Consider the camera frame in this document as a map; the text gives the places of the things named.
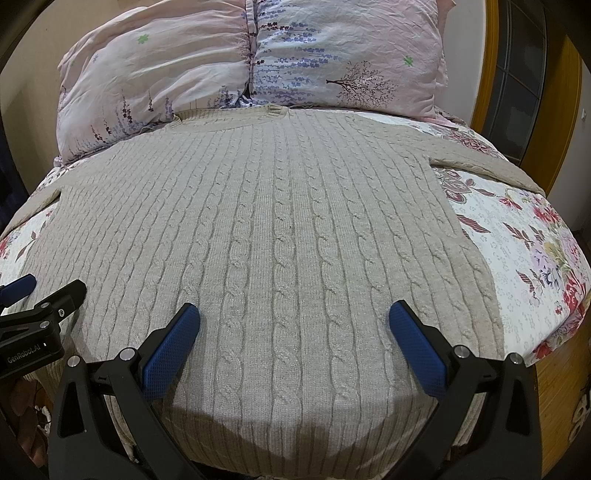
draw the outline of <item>cable knit sweater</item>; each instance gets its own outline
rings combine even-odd
[[[202,329],[159,406],[190,458],[250,475],[370,478],[433,408],[388,330],[392,302],[406,299],[452,345],[503,355],[488,266],[430,163],[541,191],[509,162],[349,113],[185,112],[17,213],[9,229],[61,195],[27,257],[39,284],[25,306],[86,282],[62,335],[66,359],[96,361],[192,302]],[[38,372],[50,394],[62,369]]]

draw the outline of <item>bedspread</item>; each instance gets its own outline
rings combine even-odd
[[[470,128],[450,129],[402,117],[359,115],[417,130],[502,157]],[[92,157],[52,169],[43,189]],[[552,353],[578,330],[591,300],[591,269],[570,230],[542,196],[461,170],[434,168],[441,187],[492,272],[505,352],[528,365]],[[30,246],[43,232],[55,204],[0,242],[0,283],[18,278]]]

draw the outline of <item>tree print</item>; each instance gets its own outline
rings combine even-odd
[[[384,79],[379,70],[372,70],[368,61],[348,62],[347,73],[339,80],[326,80],[342,88],[337,95],[344,103],[357,107],[385,107],[394,98],[398,85]]]

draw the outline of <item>pink pillowcase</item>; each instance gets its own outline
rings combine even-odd
[[[85,35],[64,56],[57,117],[71,163],[174,111],[234,105],[250,76],[244,0],[164,0]]]
[[[256,6],[256,103],[436,118],[434,95],[447,81],[437,0],[266,0]]]
[[[439,30],[441,39],[443,39],[447,14],[455,6],[456,3],[453,0],[437,0],[437,29]],[[439,64],[439,69],[437,71],[436,83],[437,93],[440,93],[447,87],[447,65],[445,63],[444,54],[441,55],[441,63]]]

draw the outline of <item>beige sweater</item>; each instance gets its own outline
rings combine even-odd
[[[27,257],[39,280],[27,306],[86,282],[62,333],[66,358],[95,361],[192,302],[201,332],[161,406],[190,458],[250,475],[375,476],[434,405],[388,330],[392,302],[452,345],[503,355],[490,271],[430,162],[540,191],[509,162],[349,113],[186,112],[17,213],[12,226],[61,195]],[[38,373],[51,393],[62,368]]]

